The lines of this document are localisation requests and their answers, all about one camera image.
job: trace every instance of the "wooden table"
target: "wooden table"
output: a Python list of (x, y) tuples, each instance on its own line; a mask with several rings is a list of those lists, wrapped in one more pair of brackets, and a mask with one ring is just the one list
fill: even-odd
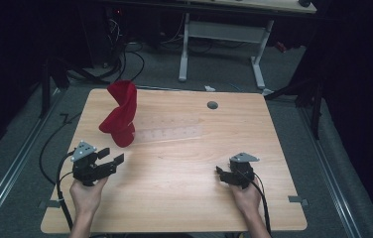
[[(217, 109), (209, 109), (214, 101)], [(74, 133), (69, 151), (81, 140), (98, 150), (109, 147), (108, 162), (124, 153), (125, 162), (109, 178), (96, 213), (93, 232), (221, 232), (246, 226), (228, 185), (215, 167), (228, 171), (228, 159), (248, 153), (260, 159), (251, 166), (263, 181), (273, 230), (303, 230), (307, 222), (296, 196), (282, 148), (264, 97), (255, 93), (138, 90), (134, 125), (138, 135), (150, 130), (189, 128), (183, 138), (148, 141), (137, 137), (127, 148), (115, 145), (99, 124), (115, 108), (105, 89), (93, 89)], [(62, 174), (70, 172), (67, 160)], [(72, 178), (62, 181), (69, 195)], [(52, 199), (57, 199), (56, 192)], [(66, 233), (59, 208), (48, 208), (42, 223), (46, 233)]]

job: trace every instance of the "red fabric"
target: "red fabric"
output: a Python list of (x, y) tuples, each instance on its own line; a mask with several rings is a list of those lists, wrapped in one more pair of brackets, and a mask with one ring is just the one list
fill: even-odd
[(110, 133), (117, 146), (127, 147), (134, 141), (137, 88), (130, 80), (121, 80), (110, 84), (107, 90), (119, 106), (99, 125), (99, 130)]

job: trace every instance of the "human hand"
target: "human hand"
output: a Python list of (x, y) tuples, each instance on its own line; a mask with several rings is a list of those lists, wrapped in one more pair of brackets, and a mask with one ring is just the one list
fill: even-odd
[[(258, 185), (258, 180), (254, 178), (255, 184)], [(271, 237), (266, 229), (263, 219), (258, 212), (260, 206), (261, 193), (253, 185), (242, 189), (242, 186), (229, 185), (235, 198), (236, 206), (242, 212), (243, 217), (248, 227), (249, 234), (252, 238), (268, 238)]]
[[(258, 180), (254, 178), (255, 184), (258, 185)], [(258, 213), (260, 206), (261, 194), (257, 188), (251, 183), (248, 187), (242, 189), (239, 185), (229, 185), (235, 198), (236, 206), (245, 215), (246, 213)]]
[(75, 206), (75, 215), (94, 215), (99, 207), (103, 187), (108, 178), (100, 179), (94, 186), (85, 186), (75, 179), (69, 193)]

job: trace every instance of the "hand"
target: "hand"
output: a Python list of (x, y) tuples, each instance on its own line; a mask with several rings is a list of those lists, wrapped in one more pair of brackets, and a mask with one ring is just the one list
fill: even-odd
[(108, 178), (103, 178), (94, 186), (85, 186), (81, 181), (74, 180), (69, 193), (75, 206), (75, 219), (69, 237), (89, 237), (90, 226), (107, 181)]
[(103, 187), (108, 178), (100, 179), (94, 186), (85, 186), (75, 179), (69, 192), (75, 206), (75, 213), (94, 214), (99, 207)]
[[(258, 180), (254, 178), (255, 184), (258, 185)], [(253, 184), (242, 189), (241, 186), (229, 185), (235, 198), (236, 206), (242, 212), (249, 234), (252, 238), (270, 237), (270, 234), (265, 227), (263, 219), (258, 212), (260, 206), (261, 194)]]
[[(258, 180), (254, 178), (255, 184), (258, 184)], [(245, 213), (258, 213), (258, 207), (260, 206), (261, 194), (257, 188), (249, 183), (248, 187), (242, 189), (242, 186), (229, 185), (232, 189), (233, 196), (235, 197), (236, 206), (245, 215)]]

